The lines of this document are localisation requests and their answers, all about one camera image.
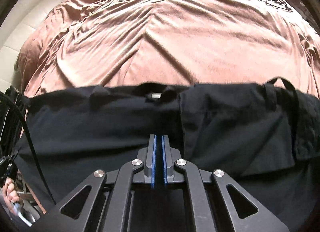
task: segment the black pants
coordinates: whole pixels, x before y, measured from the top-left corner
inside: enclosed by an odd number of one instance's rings
[[[185,159],[226,171],[297,231],[319,198],[320,104],[274,82],[68,89],[26,98],[27,123],[56,201],[93,171],[134,159],[150,134],[168,135]],[[24,136],[16,148],[16,164],[50,210]]]

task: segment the human hand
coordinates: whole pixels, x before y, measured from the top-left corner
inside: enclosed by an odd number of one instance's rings
[[[15,214],[13,211],[12,203],[19,202],[20,204],[22,204],[22,200],[20,200],[20,197],[17,191],[15,190],[14,182],[12,179],[7,178],[7,180],[5,181],[5,184],[2,187],[2,195],[4,198],[4,202],[7,205],[10,212]]]

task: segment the blue strip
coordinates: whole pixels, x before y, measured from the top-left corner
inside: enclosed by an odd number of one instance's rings
[[[162,156],[163,156],[163,176],[164,176],[164,185],[167,185],[167,159],[165,157],[165,148],[164,148],[164,136],[161,137],[162,140]]]
[[[151,168],[151,188],[155,187],[155,176],[156,176],[156,146],[157,146],[157,136],[153,141],[153,154],[152,154],[152,168]]]

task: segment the pink blanket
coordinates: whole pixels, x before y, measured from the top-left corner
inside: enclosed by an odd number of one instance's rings
[[[318,95],[320,38],[295,10],[259,0],[67,0],[21,48],[32,97],[143,82],[264,83]]]

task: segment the black mechanical device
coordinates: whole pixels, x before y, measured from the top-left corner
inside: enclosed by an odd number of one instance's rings
[[[31,227],[31,232],[130,232],[135,193],[152,190],[161,169],[162,189],[183,191],[188,232],[288,232],[288,228],[222,170],[207,172],[181,158],[168,136],[119,170],[97,170]]]

